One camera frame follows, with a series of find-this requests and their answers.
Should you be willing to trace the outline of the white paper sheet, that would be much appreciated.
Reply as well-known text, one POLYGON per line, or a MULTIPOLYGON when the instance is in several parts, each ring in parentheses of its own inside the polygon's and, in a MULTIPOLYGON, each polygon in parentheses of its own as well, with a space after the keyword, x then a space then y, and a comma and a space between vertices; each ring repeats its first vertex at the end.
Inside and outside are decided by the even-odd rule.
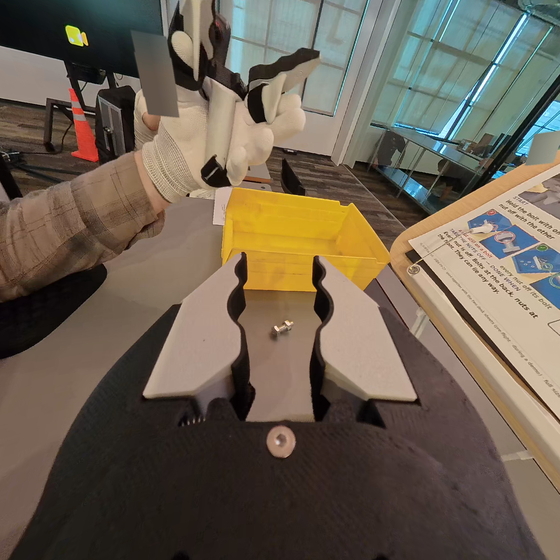
POLYGON ((227 206, 233 190, 234 188, 229 186, 218 188, 215 191, 213 225, 222 227, 225 225, 227 206))

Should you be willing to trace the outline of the yellow plastic bin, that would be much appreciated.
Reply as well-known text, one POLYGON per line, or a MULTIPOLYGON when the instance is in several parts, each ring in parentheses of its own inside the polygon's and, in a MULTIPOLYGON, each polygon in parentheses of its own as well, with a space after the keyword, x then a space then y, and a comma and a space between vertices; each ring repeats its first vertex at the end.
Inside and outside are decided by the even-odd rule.
POLYGON ((225 210, 222 262, 245 253, 246 290, 312 292, 325 257, 364 290, 390 262, 388 249, 354 204, 234 188, 225 210))

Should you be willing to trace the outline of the orange traffic cone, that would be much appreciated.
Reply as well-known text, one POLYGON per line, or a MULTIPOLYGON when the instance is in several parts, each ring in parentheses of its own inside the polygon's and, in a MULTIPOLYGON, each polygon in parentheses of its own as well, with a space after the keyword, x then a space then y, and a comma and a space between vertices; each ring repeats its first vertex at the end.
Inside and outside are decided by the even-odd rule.
POLYGON ((94 134, 87 122, 85 111, 82 109, 74 89, 69 88, 68 91, 71 98, 74 130, 78 146, 78 150, 72 152, 71 155, 82 160, 98 163, 99 153, 95 144, 94 134))

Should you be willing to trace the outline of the printed instruction sheet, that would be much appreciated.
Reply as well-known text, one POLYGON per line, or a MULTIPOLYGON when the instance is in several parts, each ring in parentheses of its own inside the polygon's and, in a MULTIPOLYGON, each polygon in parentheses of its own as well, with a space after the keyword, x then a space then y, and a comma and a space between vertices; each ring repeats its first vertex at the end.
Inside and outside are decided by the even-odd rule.
POLYGON ((559 165, 410 246, 558 418, 559 165))

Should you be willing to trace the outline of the black chair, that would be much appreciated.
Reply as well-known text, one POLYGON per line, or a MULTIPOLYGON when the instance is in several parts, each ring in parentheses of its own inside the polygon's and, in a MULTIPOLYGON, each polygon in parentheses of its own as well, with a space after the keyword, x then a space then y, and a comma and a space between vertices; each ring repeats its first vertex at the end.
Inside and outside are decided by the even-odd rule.
POLYGON ((281 187, 285 194, 306 196, 305 188, 285 158, 281 164, 281 187))

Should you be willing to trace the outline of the person's left forearm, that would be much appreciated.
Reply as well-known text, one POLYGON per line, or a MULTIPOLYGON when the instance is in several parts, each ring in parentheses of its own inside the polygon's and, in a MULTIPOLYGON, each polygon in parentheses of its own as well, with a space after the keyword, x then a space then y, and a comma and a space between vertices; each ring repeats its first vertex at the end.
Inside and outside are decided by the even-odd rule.
POLYGON ((1 202, 1 302, 92 269, 158 235, 169 205, 138 152, 1 202))

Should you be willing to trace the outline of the large dark screen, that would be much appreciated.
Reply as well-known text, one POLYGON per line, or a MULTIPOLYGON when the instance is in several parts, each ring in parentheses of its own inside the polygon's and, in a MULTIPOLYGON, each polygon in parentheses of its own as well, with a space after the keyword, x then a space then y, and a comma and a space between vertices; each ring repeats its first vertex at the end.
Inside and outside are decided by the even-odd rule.
POLYGON ((1 1, 1 45, 138 77, 132 31, 167 35, 165 1, 1 1))

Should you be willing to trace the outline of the glass table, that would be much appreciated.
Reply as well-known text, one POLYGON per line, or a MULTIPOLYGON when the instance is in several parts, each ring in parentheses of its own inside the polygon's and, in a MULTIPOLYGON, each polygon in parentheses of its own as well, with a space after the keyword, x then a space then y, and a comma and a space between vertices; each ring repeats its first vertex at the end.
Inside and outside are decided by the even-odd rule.
POLYGON ((380 132, 367 170, 373 170, 426 214, 435 214, 472 192, 511 135, 449 141, 414 129, 374 122, 380 132))

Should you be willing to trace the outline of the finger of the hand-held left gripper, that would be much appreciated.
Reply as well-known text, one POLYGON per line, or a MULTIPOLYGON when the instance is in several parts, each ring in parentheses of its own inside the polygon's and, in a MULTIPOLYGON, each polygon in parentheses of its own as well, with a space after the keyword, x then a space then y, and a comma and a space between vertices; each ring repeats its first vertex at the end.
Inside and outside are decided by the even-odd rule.
POLYGON ((270 64, 252 66, 248 76, 248 91, 262 84, 269 84, 279 75, 285 74, 282 93, 289 92, 303 82, 320 64, 320 52, 310 48, 299 48, 270 64))

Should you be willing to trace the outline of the light wooden board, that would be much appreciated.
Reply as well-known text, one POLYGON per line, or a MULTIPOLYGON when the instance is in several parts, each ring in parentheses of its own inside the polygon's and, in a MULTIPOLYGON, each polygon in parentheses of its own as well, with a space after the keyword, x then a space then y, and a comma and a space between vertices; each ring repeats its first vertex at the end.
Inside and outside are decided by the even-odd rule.
POLYGON ((421 263, 410 239, 449 223, 500 193, 517 181, 533 178, 559 165, 522 165, 476 192, 419 222, 401 234, 390 250, 391 265, 419 306, 479 383, 488 398, 531 452, 537 465, 559 489, 559 417, 552 414, 532 389, 496 352, 474 320, 421 263))

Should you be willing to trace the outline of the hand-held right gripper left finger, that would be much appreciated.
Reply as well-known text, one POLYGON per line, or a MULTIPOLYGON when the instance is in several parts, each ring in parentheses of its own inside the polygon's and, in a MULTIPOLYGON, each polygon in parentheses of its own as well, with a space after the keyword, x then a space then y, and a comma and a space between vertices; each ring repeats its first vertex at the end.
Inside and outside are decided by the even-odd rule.
POLYGON ((246 309, 245 253, 235 255, 181 303, 153 367, 147 400, 193 398, 204 416, 216 398, 239 419, 254 402, 248 345, 239 318, 246 309))

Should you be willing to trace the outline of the black screen stand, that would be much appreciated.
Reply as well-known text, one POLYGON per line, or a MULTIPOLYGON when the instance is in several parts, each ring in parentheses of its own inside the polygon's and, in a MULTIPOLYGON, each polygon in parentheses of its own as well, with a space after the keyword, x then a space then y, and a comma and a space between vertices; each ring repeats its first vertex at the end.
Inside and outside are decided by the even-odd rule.
MULTIPOLYGON (((84 110, 85 114, 93 116, 95 111, 94 107, 88 106, 84 99, 82 91, 88 84, 93 85, 103 85, 105 82, 108 83, 109 88, 116 88, 116 77, 114 72, 107 72, 101 69, 94 68, 92 66, 87 66, 83 64, 76 64, 64 60, 65 69, 67 72, 67 78, 72 86, 72 89, 77 95, 79 106, 84 110)), ((60 149, 55 149, 52 143, 52 128, 53 128, 53 116, 54 111, 61 112, 70 122, 69 129, 73 126, 73 115, 72 115, 72 105, 70 102, 62 100, 46 99, 46 111, 44 120, 44 136, 43 136, 43 146, 46 152, 50 155, 55 153, 61 153, 64 146, 64 140, 67 132, 64 133, 63 139, 61 140, 60 149)))

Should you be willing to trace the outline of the office chair with backpack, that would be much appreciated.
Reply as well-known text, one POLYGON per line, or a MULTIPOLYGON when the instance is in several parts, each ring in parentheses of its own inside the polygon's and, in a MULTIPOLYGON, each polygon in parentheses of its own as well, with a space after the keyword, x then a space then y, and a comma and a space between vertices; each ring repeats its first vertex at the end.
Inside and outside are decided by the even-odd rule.
POLYGON ((99 164, 105 164, 135 149, 134 102, 129 85, 98 92, 95 107, 95 145, 99 164))

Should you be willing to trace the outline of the person's left hand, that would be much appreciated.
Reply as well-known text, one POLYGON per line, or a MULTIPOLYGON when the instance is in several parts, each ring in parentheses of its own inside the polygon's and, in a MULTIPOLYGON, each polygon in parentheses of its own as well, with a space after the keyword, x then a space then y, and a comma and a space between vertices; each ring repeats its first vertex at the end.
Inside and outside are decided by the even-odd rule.
MULTIPOLYGON (((156 213, 195 191, 204 191, 199 193, 203 198, 214 196, 201 176, 206 163, 209 102, 198 92, 179 86, 176 90, 179 115, 161 117, 157 130, 155 124, 148 123, 143 94, 136 97, 135 116, 141 115, 143 121, 140 138, 147 138, 149 130, 155 132, 136 152, 135 159, 149 197, 158 201, 153 205, 156 213)), ((298 94, 284 93, 272 122, 256 123, 246 103, 236 102, 226 163, 232 186, 243 182, 250 166, 267 161, 276 141, 284 142, 304 130, 306 115, 301 105, 298 94)))

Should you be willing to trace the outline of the black wrist rest pad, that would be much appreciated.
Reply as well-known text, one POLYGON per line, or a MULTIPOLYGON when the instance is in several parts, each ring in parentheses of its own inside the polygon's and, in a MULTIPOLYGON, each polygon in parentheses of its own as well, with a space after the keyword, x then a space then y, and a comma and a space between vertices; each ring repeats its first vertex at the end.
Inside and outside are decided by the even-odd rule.
POLYGON ((44 340, 101 287, 107 275, 107 268, 100 264, 1 303, 1 359, 44 340))

